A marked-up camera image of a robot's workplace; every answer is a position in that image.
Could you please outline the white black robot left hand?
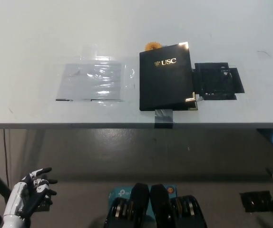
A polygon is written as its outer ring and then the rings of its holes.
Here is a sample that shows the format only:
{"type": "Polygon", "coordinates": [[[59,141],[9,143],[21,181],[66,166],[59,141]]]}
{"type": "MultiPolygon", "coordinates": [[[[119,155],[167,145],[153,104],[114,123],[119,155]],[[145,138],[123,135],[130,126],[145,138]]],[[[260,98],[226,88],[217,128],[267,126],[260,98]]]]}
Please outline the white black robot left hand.
{"type": "Polygon", "coordinates": [[[17,216],[26,219],[38,211],[41,206],[52,205],[51,197],[57,193],[50,188],[50,185],[56,184],[58,181],[45,176],[50,171],[52,171],[51,167],[32,171],[16,183],[3,216],[17,216]]]}

